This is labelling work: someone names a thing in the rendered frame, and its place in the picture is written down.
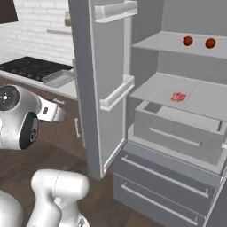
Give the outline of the grey tupperware container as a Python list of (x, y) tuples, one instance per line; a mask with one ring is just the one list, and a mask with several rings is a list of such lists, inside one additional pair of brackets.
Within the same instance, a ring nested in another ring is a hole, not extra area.
[(68, 70), (60, 70), (53, 74), (46, 75), (43, 78), (43, 83), (52, 88), (59, 88), (62, 87), (71, 81), (74, 80), (74, 73)]

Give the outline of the black hob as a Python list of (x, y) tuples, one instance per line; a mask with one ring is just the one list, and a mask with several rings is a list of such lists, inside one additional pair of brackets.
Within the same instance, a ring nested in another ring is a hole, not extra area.
[(60, 70), (71, 70), (72, 67), (43, 59), (23, 57), (0, 64), (0, 70), (41, 82), (49, 74)]

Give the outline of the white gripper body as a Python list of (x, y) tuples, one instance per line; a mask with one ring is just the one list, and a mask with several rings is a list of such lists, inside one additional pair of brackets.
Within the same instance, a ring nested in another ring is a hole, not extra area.
[(57, 106), (56, 113), (54, 115), (54, 121), (64, 121), (66, 115), (66, 111), (61, 108), (60, 106)]

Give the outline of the grey short freezer drawer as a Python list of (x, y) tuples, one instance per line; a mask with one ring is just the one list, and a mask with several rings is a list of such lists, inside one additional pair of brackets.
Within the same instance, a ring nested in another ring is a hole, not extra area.
[[(148, 201), (140, 199), (138, 196), (131, 192), (127, 192), (121, 188), (121, 185), (126, 184), (130, 189), (146, 196), (148, 199), (154, 200), (163, 206), (166, 206), (177, 213), (184, 215), (191, 220), (196, 220), (198, 226), (190, 224), (185, 220), (178, 218), (177, 216), (171, 215), (169, 212), (162, 208), (156, 207), (150, 204)], [(117, 174), (113, 175), (113, 196), (116, 200), (120, 201), (124, 205), (136, 210), (138, 213), (153, 219), (156, 223), (163, 225), (164, 227), (203, 227), (205, 217), (199, 215), (190, 209), (178, 205), (172, 200), (159, 195), (156, 192), (152, 192), (139, 184), (136, 184), (129, 179), (123, 178)]]

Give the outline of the dark wall cupboard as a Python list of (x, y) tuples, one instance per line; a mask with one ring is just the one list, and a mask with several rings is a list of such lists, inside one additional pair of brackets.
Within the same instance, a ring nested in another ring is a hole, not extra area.
[(18, 16), (13, 0), (0, 0), (0, 24), (16, 22)]

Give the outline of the white wide door bin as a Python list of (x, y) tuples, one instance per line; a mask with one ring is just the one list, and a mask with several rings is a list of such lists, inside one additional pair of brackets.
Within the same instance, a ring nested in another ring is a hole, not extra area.
[(108, 23), (137, 15), (137, 1), (125, 0), (118, 4), (97, 5), (95, 21)]

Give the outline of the red raw steak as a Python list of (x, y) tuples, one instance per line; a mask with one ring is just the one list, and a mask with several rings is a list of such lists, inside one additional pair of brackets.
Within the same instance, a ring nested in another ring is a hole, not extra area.
[(176, 102), (181, 102), (184, 101), (186, 98), (186, 94), (182, 93), (182, 92), (175, 92), (172, 97), (171, 100), (172, 101), (176, 101)]

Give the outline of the grey open fridge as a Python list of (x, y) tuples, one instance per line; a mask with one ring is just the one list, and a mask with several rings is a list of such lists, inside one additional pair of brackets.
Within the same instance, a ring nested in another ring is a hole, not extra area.
[[(210, 165), (134, 135), (135, 110), (145, 100), (133, 98), (131, 93), (154, 74), (171, 74), (227, 85), (227, 59), (133, 47), (133, 44), (160, 31), (227, 37), (227, 0), (137, 0), (137, 15), (131, 18), (129, 66), (135, 86), (127, 95), (127, 141), (121, 152), (135, 154), (215, 187), (210, 209), (206, 215), (202, 215), (205, 217), (203, 227), (227, 227), (227, 121), (221, 121), (226, 126), (221, 144), (226, 151), (222, 166)], [(116, 174), (114, 172), (116, 158), (106, 174)]]

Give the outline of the brown cupboard door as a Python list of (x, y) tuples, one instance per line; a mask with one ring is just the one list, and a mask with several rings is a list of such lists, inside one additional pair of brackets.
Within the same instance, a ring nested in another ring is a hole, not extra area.
[[(66, 115), (64, 121), (61, 122), (60, 135), (62, 147), (65, 151), (73, 154), (74, 156), (85, 160), (85, 148), (82, 142), (82, 128), (80, 122), (80, 114), (78, 108), (78, 102), (76, 100), (66, 98), (64, 109), (66, 110)], [(78, 118), (78, 126), (81, 134), (80, 138), (77, 138), (75, 132), (74, 119)]]

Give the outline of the grey fridge shelf with tomatoes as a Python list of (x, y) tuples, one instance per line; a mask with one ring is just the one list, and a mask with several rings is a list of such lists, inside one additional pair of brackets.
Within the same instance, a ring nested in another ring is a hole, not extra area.
[[(193, 42), (190, 46), (185, 46), (183, 44), (183, 39), (185, 36), (192, 37)], [(205, 43), (209, 38), (215, 39), (214, 48), (209, 49), (206, 47)], [(227, 59), (226, 36), (160, 31), (158, 34), (152, 35), (143, 41), (133, 44), (133, 47), (147, 50), (179, 52), (198, 56)]]

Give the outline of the grey fridge shelf with steak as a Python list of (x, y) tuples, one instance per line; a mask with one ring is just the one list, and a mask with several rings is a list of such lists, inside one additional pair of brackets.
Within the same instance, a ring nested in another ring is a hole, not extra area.
[[(172, 101), (175, 92), (186, 94), (184, 101)], [(189, 113), (227, 121), (227, 85), (156, 73), (131, 93), (133, 98)]]

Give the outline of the white narrow door bin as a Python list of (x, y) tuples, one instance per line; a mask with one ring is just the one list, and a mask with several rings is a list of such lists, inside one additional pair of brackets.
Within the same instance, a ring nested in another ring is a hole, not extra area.
[(123, 76), (123, 83), (108, 97), (99, 100), (100, 109), (111, 111), (133, 89), (134, 86), (134, 77), (125, 74)]

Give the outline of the grey tall freezer drawer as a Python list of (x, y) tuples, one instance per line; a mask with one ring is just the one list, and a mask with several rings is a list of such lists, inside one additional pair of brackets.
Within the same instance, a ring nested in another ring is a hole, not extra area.
[[(144, 167), (157, 171), (165, 176), (171, 177), (181, 183), (188, 184), (198, 190), (205, 192), (207, 190), (209, 198), (200, 196), (197, 193), (186, 190), (171, 182), (154, 176), (142, 169), (136, 168), (121, 160), (122, 157), (127, 156)], [(179, 205), (187, 207), (200, 215), (206, 215), (210, 209), (213, 197), (215, 195), (215, 187), (196, 181), (188, 176), (181, 175), (169, 168), (162, 167), (154, 162), (145, 160), (135, 154), (126, 151), (120, 152), (114, 163), (114, 172), (130, 181), (137, 183), (145, 188), (158, 193), (165, 198), (173, 200)]]

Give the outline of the grey wall shelf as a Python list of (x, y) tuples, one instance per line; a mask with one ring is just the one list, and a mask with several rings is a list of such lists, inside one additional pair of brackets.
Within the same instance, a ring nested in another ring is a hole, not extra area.
[(48, 28), (46, 30), (47, 33), (55, 34), (55, 35), (71, 35), (72, 30), (70, 27), (54, 27)]

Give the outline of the grey fridge door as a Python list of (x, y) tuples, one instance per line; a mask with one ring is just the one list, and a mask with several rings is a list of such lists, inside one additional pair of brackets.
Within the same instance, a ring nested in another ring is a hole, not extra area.
[(72, 21), (76, 90), (82, 137), (90, 174), (101, 179), (125, 145), (127, 94), (111, 111), (100, 109), (105, 99), (131, 75), (131, 17), (108, 23), (95, 21), (97, 5), (125, 0), (68, 0)]

